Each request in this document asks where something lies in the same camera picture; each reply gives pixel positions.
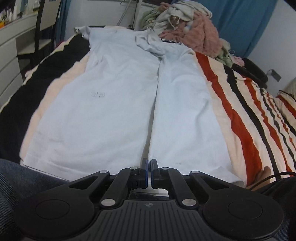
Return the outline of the blue jeans leg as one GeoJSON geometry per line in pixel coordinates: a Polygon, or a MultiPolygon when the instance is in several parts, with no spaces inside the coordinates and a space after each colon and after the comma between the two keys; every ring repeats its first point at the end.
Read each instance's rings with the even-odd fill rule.
{"type": "Polygon", "coordinates": [[[20,201],[65,183],[67,181],[1,159],[1,240],[23,238],[14,220],[20,201]]]}

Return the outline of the blue curtain left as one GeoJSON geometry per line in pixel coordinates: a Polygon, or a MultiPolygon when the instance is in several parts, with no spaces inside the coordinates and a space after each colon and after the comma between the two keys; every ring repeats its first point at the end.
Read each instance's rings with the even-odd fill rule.
{"type": "Polygon", "coordinates": [[[71,0],[62,0],[59,6],[56,28],[55,28],[55,43],[58,45],[65,39],[66,22],[70,8],[71,0]]]}

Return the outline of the blue curtain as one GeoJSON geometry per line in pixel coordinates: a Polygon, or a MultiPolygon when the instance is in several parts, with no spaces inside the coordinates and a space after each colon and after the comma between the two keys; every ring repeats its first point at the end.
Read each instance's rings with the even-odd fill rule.
{"type": "Polygon", "coordinates": [[[66,22],[70,8],[71,0],[62,0],[59,6],[56,28],[55,28],[55,43],[58,45],[65,39],[66,22]]]}
{"type": "Polygon", "coordinates": [[[239,57],[248,57],[261,38],[277,1],[198,1],[212,12],[219,37],[239,57]]]}

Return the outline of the black wall charger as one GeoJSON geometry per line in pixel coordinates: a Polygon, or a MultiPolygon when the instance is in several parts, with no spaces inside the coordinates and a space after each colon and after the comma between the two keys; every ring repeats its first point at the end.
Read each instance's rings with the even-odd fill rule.
{"type": "Polygon", "coordinates": [[[274,78],[277,82],[279,82],[281,80],[281,76],[274,70],[274,69],[270,69],[267,71],[266,73],[267,76],[271,76],[272,78],[274,78]]]}

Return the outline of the white drawer dresser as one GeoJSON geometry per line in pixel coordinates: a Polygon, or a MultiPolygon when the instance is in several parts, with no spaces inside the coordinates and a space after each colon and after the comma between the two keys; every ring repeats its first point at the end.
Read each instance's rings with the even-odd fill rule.
{"type": "Polygon", "coordinates": [[[31,64],[39,62],[45,48],[53,50],[54,34],[46,39],[41,32],[54,32],[58,7],[49,7],[48,2],[37,13],[16,20],[1,29],[1,106],[23,83],[19,60],[28,59],[31,64]]]}

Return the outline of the blue curtain right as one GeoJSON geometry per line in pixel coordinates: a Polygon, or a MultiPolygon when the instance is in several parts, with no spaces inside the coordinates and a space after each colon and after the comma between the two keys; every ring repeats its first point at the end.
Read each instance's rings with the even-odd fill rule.
{"type": "Polygon", "coordinates": [[[261,38],[277,1],[198,1],[212,12],[219,37],[239,57],[248,57],[261,38]]]}

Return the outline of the green patterned blanket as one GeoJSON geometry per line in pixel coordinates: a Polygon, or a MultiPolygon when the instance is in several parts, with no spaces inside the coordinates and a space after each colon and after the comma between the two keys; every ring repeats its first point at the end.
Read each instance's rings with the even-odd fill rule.
{"type": "MultiPolygon", "coordinates": [[[[153,30],[153,26],[155,24],[155,20],[156,18],[164,11],[166,10],[171,4],[167,4],[167,3],[161,3],[160,6],[150,10],[150,11],[146,11],[143,16],[142,19],[140,21],[140,29],[141,30],[147,30],[147,29],[152,29],[153,30]]],[[[229,54],[230,51],[230,44],[225,41],[224,39],[221,39],[223,46],[222,46],[222,50],[219,53],[219,55],[214,58],[217,61],[221,62],[222,64],[231,67],[233,65],[233,60],[231,55],[229,54]]]]}

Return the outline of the garment steamer stand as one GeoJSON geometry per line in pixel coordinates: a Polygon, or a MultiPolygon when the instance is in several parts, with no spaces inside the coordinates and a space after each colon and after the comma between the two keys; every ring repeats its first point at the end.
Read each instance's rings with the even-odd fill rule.
{"type": "Polygon", "coordinates": [[[125,8],[119,17],[117,26],[126,26],[128,29],[134,30],[136,28],[136,22],[138,15],[140,13],[140,8],[142,7],[142,0],[136,1],[122,1],[121,4],[125,3],[125,8]]]}

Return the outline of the white polo shirt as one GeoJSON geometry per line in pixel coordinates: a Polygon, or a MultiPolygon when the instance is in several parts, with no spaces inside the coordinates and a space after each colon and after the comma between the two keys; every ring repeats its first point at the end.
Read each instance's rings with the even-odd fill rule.
{"type": "Polygon", "coordinates": [[[84,72],[45,107],[22,165],[72,181],[143,158],[182,174],[201,171],[238,186],[195,52],[152,30],[81,27],[84,72]]]}

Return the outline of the grey black chair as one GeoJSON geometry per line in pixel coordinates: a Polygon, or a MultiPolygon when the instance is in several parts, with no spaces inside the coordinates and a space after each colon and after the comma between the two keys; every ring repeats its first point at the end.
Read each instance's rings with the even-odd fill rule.
{"type": "Polygon", "coordinates": [[[40,1],[36,27],[17,39],[17,57],[27,59],[31,66],[40,62],[41,54],[45,48],[53,49],[55,26],[61,1],[40,1]]]}

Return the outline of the striped bed blanket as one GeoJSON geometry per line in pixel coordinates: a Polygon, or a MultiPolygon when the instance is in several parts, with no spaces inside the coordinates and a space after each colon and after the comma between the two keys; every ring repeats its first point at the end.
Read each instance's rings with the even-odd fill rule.
{"type": "MultiPolygon", "coordinates": [[[[81,75],[90,51],[78,30],[42,63],[1,106],[1,157],[22,165],[20,151],[27,147],[45,107],[58,92],[81,75]]],[[[228,66],[195,52],[205,76],[213,109],[225,138],[232,166],[252,185],[265,167],[272,174],[295,171],[295,135],[274,98],[255,81],[228,66]]]]}

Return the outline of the pink fluffy blanket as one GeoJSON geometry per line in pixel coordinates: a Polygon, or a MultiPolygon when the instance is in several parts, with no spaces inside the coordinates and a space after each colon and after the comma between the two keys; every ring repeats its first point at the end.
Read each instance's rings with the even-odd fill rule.
{"type": "Polygon", "coordinates": [[[164,40],[183,43],[195,52],[216,58],[222,50],[222,40],[211,20],[199,11],[194,11],[192,21],[177,16],[169,18],[168,27],[159,34],[164,40]]]}

